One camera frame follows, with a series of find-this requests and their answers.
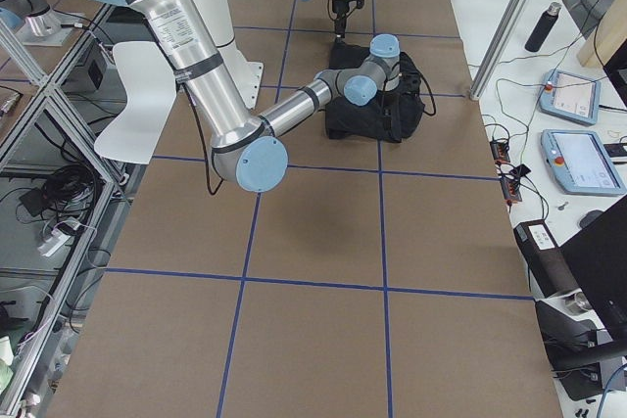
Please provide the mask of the black monitor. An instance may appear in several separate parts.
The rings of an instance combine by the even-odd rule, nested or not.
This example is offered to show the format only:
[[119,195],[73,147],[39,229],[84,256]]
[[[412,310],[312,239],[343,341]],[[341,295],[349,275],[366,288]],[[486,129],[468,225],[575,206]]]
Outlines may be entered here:
[[572,400],[626,389],[626,199],[567,240],[559,254],[603,326],[536,303],[553,370]]

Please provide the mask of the black computer mouse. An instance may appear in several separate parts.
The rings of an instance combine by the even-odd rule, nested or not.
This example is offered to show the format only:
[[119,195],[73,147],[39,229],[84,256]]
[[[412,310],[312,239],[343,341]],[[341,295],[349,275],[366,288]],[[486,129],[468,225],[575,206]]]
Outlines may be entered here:
[[603,211],[600,209],[593,209],[587,212],[578,222],[581,229],[584,229],[594,223],[601,215]]

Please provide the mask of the far teach pendant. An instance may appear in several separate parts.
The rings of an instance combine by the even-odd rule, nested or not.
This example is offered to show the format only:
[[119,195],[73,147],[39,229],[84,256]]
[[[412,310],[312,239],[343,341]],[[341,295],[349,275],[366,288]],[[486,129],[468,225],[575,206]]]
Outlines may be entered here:
[[539,95],[543,113],[582,125],[598,121],[601,86],[597,80],[582,75],[552,70],[544,79]]

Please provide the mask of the black graphic t-shirt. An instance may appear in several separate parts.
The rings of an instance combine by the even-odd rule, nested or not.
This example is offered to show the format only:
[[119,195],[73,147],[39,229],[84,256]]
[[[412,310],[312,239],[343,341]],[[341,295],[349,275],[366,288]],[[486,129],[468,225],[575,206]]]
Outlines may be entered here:
[[[400,53],[400,61],[415,66],[406,52]],[[425,114],[419,94],[379,91],[361,107],[339,97],[325,106],[325,132],[335,140],[361,136],[400,143],[414,134]]]

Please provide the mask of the near teach pendant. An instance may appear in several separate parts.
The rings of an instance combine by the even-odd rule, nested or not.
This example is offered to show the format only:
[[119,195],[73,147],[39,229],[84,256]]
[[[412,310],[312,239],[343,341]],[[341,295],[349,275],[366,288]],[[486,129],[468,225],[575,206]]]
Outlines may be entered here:
[[596,132],[545,129],[540,145],[555,181],[566,194],[626,194],[626,185]]

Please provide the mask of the black water bottle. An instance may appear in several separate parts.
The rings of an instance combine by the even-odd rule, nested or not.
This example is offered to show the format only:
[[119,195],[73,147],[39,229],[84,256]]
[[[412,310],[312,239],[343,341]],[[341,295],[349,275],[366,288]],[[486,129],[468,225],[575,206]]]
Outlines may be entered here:
[[524,45],[526,51],[535,53],[540,50],[549,33],[555,26],[560,10],[561,4],[559,2],[552,2],[541,14]]

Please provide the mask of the aluminium frame post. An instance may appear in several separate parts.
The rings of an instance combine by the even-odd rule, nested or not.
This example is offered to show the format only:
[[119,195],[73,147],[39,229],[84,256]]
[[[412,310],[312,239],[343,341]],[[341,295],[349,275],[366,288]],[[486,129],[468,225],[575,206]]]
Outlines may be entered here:
[[509,0],[491,43],[469,90],[469,98],[478,101],[493,75],[518,20],[529,0]]

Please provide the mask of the teach pendant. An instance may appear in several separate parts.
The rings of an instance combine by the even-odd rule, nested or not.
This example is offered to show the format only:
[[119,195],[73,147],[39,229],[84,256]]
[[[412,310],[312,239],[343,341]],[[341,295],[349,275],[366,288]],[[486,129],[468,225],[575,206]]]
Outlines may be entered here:
[[597,80],[582,75],[552,70],[544,79],[539,95],[543,113],[582,125],[598,121],[601,86]]
[[566,194],[626,194],[626,185],[596,132],[545,129],[540,145],[555,181]]

